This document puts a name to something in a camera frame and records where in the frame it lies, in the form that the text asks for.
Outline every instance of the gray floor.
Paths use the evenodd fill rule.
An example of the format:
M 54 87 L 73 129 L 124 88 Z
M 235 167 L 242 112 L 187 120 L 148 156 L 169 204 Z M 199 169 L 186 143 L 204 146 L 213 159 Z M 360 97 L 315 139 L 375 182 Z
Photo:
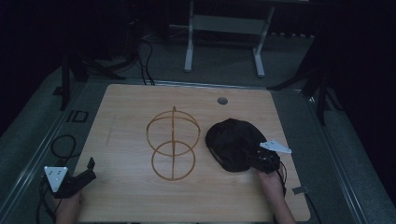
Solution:
M 244 38 L 243 42 L 233 39 L 235 43 L 229 45 L 224 44 L 229 39 L 214 35 L 217 41 L 213 41 L 207 34 L 197 34 L 192 71 L 185 73 L 186 34 L 183 30 L 175 30 L 174 34 L 169 41 L 151 34 L 145 37 L 153 46 L 148 69 L 157 85 L 265 89 L 292 77 L 312 43 L 312 38 L 268 36 L 262 53 L 266 77 L 258 78 L 251 51 L 254 37 Z M 149 45 L 142 44 L 140 54 L 146 60 Z M 60 70 L 43 82 L 0 139 L 2 221 L 34 222 L 41 169 L 56 162 L 49 150 L 51 140 L 73 134 L 76 151 L 81 151 L 108 84 L 143 84 L 138 63 L 118 74 L 127 79 L 115 81 L 92 74 L 87 83 L 73 81 L 73 100 L 64 112 L 59 111 L 60 97 L 52 95 L 61 82 Z M 327 125 L 319 125 L 315 102 L 297 91 L 303 85 L 302 81 L 286 90 L 273 91 L 273 96 L 302 185 L 311 190 L 308 195 L 323 223 L 396 223 L 395 207 L 346 114 L 329 104 L 331 110 L 325 112 Z M 67 122 L 72 110 L 89 112 L 88 120 Z M 318 223 L 310 208 L 311 219 L 305 223 Z M 41 217 L 42 223 L 50 223 L 43 212 Z

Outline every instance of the white table leg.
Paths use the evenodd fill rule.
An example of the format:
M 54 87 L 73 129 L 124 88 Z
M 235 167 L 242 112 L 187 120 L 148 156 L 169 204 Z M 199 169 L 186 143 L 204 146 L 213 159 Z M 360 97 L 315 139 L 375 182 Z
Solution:
M 270 27 L 270 24 L 271 24 L 271 19 L 274 15 L 274 10 L 275 10 L 275 7 L 270 7 L 270 9 L 268 11 L 267 19 L 266 19 L 264 25 L 262 26 L 262 32 L 260 34 L 260 42 L 256 48 L 253 48 L 254 62 L 256 64 L 258 77 L 265 76 L 264 68 L 262 66 L 261 52 L 262 52 L 262 45 L 264 44 L 265 37 L 267 36 L 268 28 Z
M 184 63 L 185 72 L 190 72 L 192 68 L 192 54 L 194 50 L 194 45 L 192 43 L 192 33 L 193 33 L 192 26 L 193 26 L 193 18 L 194 18 L 193 6 L 194 6 L 194 1 L 190 0 L 189 43 L 186 52 L 186 62 Z

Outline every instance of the table top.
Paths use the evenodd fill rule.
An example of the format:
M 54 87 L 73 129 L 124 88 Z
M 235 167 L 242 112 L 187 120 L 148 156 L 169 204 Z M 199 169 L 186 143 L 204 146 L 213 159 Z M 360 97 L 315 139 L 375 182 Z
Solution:
M 219 104 L 220 97 L 228 103 Z M 153 121 L 161 113 L 163 117 L 174 113 L 179 119 Z M 75 174 L 85 171 L 90 157 L 94 158 L 97 178 L 83 190 L 85 201 L 79 221 L 272 220 L 273 212 L 254 171 L 226 172 L 205 145 L 207 130 L 228 118 L 248 121 L 267 139 L 287 146 L 269 91 L 110 85 L 75 171 Z M 149 144 L 150 141 L 155 148 L 172 138 L 183 151 L 198 141 L 193 152 L 187 150 L 177 157 L 154 153 Z M 288 172 L 286 201 L 290 210 L 296 220 L 308 220 L 310 213 L 304 195 L 292 192 L 301 186 L 292 154 L 279 153 L 279 156 Z M 170 181 L 157 175 L 153 167 L 163 176 L 182 176 L 193 169 L 185 178 Z

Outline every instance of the wire hat stand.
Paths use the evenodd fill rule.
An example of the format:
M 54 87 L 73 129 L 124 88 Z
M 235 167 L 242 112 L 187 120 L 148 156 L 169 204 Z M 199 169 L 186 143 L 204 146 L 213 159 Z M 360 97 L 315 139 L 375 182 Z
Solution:
M 152 143 L 152 141 L 150 140 L 149 130 L 150 130 L 150 127 L 152 124 L 154 124 L 157 121 L 160 121 L 162 119 L 170 119 L 171 120 L 171 134 L 172 135 L 171 135 L 170 140 L 164 141 L 161 144 L 159 144 L 157 147 L 155 147 L 154 144 Z M 176 123 L 181 122 L 181 121 L 187 121 L 187 122 L 193 124 L 197 129 L 197 136 L 194 139 L 193 143 L 191 144 L 192 146 L 183 142 L 183 141 L 177 140 L 177 138 L 176 138 L 176 130 L 177 130 Z M 196 156 L 195 156 L 193 149 L 195 148 L 195 146 L 198 143 L 200 134 L 201 134 L 201 128 L 199 127 L 196 119 L 186 112 L 176 110 L 175 107 L 173 107 L 172 110 L 162 112 L 161 114 L 155 116 L 149 122 L 147 129 L 146 129 L 148 144 L 154 150 L 154 152 L 151 156 L 151 166 L 152 166 L 152 169 L 155 172 L 155 174 L 157 176 L 159 176 L 160 178 L 169 180 L 169 181 L 180 180 L 180 179 L 183 179 L 186 176 L 188 176 L 195 167 Z M 164 147 L 169 147 L 169 145 L 171 146 L 170 152 L 165 152 L 164 150 L 162 150 Z M 178 146 L 184 146 L 186 149 L 178 151 L 177 150 L 179 148 Z M 175 172 L 176 172 L 177 158 L 179 158 L 185 154 L 188 154 L 188 153 L 190 153 L 192 155 L 192 162 L 191 162 L 190 169 L 187 170 L 186 172 L 183 172 L 183 175 L 176 175 Z M 155 159 L 158 158 L 159 156 L 165 156 L 165 157 L 168 157 L 171 159 L 172 168 L 171 168 L 170 174 L 164 175 L 163 172 L 160 172 L 159 169 L 156 167 Z

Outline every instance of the hand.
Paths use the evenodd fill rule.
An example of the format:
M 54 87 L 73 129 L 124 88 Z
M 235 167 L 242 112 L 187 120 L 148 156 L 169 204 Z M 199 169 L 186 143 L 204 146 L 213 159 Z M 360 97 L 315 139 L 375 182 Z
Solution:
M 70 198 L 54 199 L 55 206 L 58 206 L 55 213 L 56 224 L 75 224 L 78 220 L 82 200 L 81 191 Z
M 266 174 L 256 170 L 256 173 L 262 182 L 262 190 L 264 191 L 268 202 L 274 209 L 277 223 L 294 224 L 296 222 L 294 220 L 293 214 L 291 213 L 283 195 L 283 170 L 280 168 L 278 171 L 282 176 L 282 179 L 277 174 L 277 172 Z

